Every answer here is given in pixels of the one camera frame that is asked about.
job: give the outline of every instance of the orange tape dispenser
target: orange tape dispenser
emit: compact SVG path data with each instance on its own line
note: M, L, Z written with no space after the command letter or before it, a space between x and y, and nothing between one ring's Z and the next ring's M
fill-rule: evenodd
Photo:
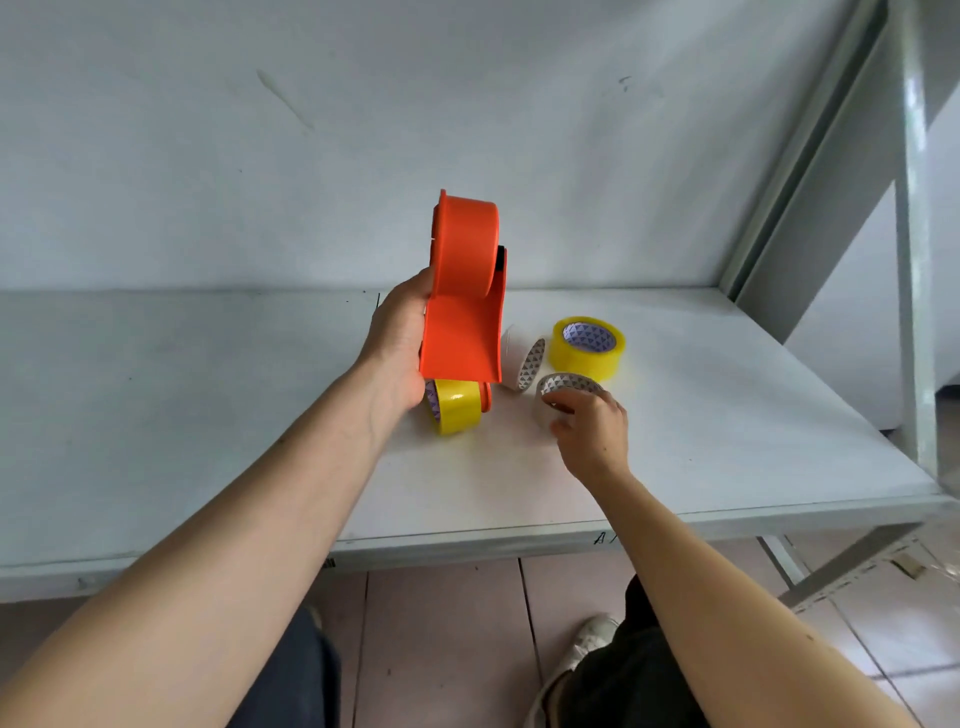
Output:
M500 381L507 249L498 244L499 234L496 205L440 191L430 243L433 291L420 349L424 378Z

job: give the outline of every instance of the hand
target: hand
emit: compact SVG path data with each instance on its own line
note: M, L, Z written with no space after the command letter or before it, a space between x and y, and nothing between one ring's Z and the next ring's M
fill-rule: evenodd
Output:
M433 288L433 269L424 268L390 292L377 307L367 341L357 363L370 362L396 387L399 402L407 409L423 399L420 344L423 311Z
M543 395L543 401L573 412L572 423L557 420L550 431L564 465L581 483L589 488L599 478L630 475L627 410L610 392L594 395L564 387Z

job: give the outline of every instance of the scuff mark on wall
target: scuff mark on wall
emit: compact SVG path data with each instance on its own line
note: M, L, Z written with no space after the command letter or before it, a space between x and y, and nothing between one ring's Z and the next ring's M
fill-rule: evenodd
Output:
M259 68L256 69L256 77L260 79L260 83L263 84L263 87L270 91L274 96L280 100L280 102L289 109L294 116L297 117L297 120L311 132L313 131L313 124L310 123L310 120L306 118L302 113L297 110L290 101L287 100L287 97L283 94L283 91L280 90L279 85L274 81L273 77L270 76L266 71Z

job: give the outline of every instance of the yellow tape roll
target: yellow tape roll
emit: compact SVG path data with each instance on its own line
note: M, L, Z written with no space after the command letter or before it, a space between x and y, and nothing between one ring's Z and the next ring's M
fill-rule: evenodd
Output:
M623 334L607 322L571 316L553 327L550 366L558 372L574 372L603 381L616 374L626 345Z
M475 381L427 379L426 398L442 435L480 424L480 385Z

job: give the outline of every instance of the dark pants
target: dark pants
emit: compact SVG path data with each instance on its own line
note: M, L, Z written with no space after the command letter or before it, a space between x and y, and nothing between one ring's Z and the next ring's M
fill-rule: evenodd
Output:
M564 685L563 728L708 728L636 577L626 600L613 642ZM228 728L336 728L339 719L340 660L300 609Z
M338 728L340 658L302 607L228 728Z
M613 641L593 650L564 685L563 728L708 728L636 577Z

